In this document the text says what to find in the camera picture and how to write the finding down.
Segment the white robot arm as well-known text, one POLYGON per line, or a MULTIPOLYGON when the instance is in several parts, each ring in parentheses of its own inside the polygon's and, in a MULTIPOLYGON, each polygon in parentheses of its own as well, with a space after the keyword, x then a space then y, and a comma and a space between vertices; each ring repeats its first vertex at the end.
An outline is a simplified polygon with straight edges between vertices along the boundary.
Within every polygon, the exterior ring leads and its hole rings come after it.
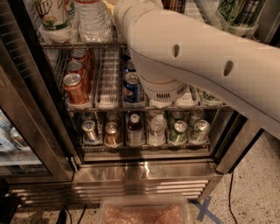
POLYGON ((145 86, 190 84, 280 137, 279 48, 165 10, 160 0, 119 0, 114 22, 145 86))

